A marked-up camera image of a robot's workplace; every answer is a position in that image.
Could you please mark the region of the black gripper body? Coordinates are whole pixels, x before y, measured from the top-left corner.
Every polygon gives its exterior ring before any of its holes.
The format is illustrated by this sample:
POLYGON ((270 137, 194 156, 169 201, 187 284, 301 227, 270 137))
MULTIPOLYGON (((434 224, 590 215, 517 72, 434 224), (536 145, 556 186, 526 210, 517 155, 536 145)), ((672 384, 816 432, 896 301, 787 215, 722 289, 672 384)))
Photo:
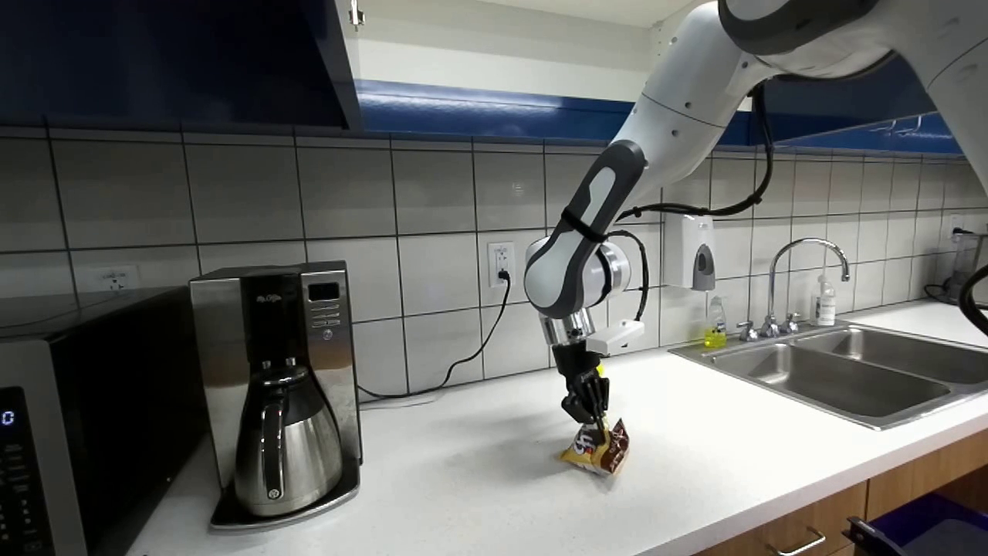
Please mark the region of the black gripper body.
POLYGON ((566 377, 562 406, 568 415, 605 415, 607 381, 598 374, 598 354, 586 342, 556 346, 556 368, 566 377))

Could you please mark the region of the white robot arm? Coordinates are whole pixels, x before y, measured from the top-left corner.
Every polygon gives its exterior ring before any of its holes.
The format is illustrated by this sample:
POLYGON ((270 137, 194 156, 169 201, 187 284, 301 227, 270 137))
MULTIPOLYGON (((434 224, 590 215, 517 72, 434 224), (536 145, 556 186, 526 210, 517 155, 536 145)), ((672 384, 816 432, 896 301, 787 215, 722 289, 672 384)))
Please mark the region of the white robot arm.
POLYGON ((566 339, 562 406, 605 435, 607 381, 590 348, 586 264, 630 192, 680 186, 719 145, 745 98, 767 112, 775 77, 839 80, 901 55, 988 181, 988 0, 700 0, 665 27, 644 90, 526 261, 528 301, 566 339))

